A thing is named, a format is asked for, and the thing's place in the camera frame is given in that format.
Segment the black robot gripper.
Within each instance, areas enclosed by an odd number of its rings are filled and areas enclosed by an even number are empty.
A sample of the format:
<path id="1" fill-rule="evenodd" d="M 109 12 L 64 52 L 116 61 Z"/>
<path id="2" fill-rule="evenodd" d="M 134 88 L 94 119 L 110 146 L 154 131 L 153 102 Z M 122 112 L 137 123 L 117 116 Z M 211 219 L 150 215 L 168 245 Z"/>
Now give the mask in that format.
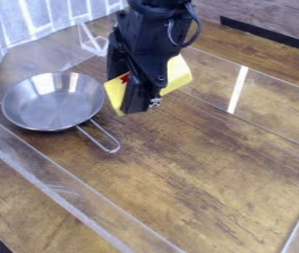
<path id="1" fill-rule="evenodd" d="M 200 32 L 192 6 L 130 6 L 118 12 L 108 37 L 106 79 L 129 73 L 124 114 L 145 112 L 160 104 L 167 62 L 196 41 Z"/>

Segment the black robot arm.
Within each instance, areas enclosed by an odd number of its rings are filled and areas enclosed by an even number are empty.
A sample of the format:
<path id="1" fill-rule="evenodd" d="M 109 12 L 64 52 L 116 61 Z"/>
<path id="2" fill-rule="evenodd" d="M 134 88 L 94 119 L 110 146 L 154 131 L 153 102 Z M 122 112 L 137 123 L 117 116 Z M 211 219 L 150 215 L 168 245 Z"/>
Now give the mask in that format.
<path id="1" fill-rule="evenodd" d="M 108 37 L 106 79 L 129 73 L 120 111 L 145 112 L 160 103 L 167 86 L 167 62 L 201 32 L 192 0 L 126 0 Z"/>

